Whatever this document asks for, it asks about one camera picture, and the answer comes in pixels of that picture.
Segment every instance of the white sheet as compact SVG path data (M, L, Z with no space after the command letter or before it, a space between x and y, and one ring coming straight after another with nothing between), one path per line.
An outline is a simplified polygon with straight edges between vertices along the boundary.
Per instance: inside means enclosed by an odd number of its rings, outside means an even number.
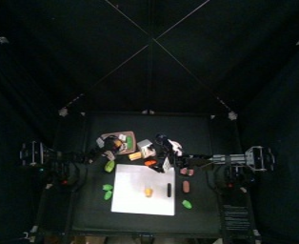
M167 195L172 184L172 197ZM151 185L152 196L145 196ZM112 212L175 215L175 168L157 173L147 166L119 164L116 168Z

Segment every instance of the orange object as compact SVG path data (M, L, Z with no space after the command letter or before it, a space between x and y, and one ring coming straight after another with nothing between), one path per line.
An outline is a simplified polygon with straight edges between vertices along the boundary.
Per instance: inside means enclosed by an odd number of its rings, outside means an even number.
M153 194L153 189L145 188L145 197L152 197L152 194Z
M151 165L156 164L156 160L145 161L144 164L145 164L147 166L151 166Z

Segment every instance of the pink object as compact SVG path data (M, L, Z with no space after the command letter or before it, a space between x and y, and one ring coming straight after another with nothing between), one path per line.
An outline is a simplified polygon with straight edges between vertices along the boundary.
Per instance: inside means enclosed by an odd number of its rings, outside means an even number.
M188 169L188 168L183 168L180 170L180 173L192 176L195 174L195 170L193 169Z
M191 191L189 181L187 181L187 180L183 181L183 191L185 193L189 193L189 191Z

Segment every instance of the green object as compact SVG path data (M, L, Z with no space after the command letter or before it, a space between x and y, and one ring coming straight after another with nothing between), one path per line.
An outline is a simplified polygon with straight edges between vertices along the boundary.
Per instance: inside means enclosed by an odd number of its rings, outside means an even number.
M108 191L104 195L104 200L109 200L112 198L113 192Z
M115 161L108 161L108 163L105 164L104 170L109 173L111 171L113 171L116 166Z
M189 210L193 208L192 203L189 201L187 201L187 200L183 200L183 205Z
M127 142L127 148L128 148L128 149L132 149L132 148L133 148L133 139L132 139L131 136L128 136L128 137L125 138L125 142Z
M113 186L109 185L109 184L105 184L105 185L103 185L103 190L104 191L112 191L113 190Z

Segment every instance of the black wall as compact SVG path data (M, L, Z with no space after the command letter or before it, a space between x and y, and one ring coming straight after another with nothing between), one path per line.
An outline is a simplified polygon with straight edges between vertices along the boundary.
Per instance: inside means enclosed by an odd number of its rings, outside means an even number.
M28 72L0 47L0 240L23 237L33 225L39 186L19 168L19 151L32 140L51 145L56 117Z
M299 52L240 116L241 142L269 146L273 173L256 188L257 223L265 234L299 243Z

